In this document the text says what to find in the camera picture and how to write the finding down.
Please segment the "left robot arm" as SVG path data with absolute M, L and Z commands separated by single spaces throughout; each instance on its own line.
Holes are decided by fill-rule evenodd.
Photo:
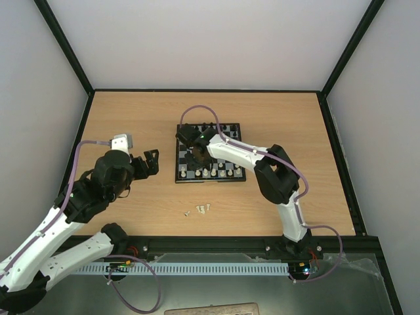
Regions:
M 132 181 L 156 175 L 158 159 L 158 150 L 146 151 L 144 157 L 109 150 L 97 159 L 93 169 L 67 185 L 43 222 L 1 263 L 1 310 L 23 313 L 83 265 L 109 254 L 124 254 L 129 237 L 116 223 L 106 224 L 83 243 L 60 254 L 56 250 L 130 190 Z

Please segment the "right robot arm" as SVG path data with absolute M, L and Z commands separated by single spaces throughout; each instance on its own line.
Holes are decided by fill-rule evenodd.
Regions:
M 178 128 L 176 138 L 188 150 L 186 164 L 194 171 L 223 159 L 255 174 L 262 196 L 277 207 L 287 252 L 300 257 L 308 251 L 308 228 L 298 202 L 299 179 L 303 176 L 281 146 L 253 146 L 212 128 L 200 132 L 189 124 Z

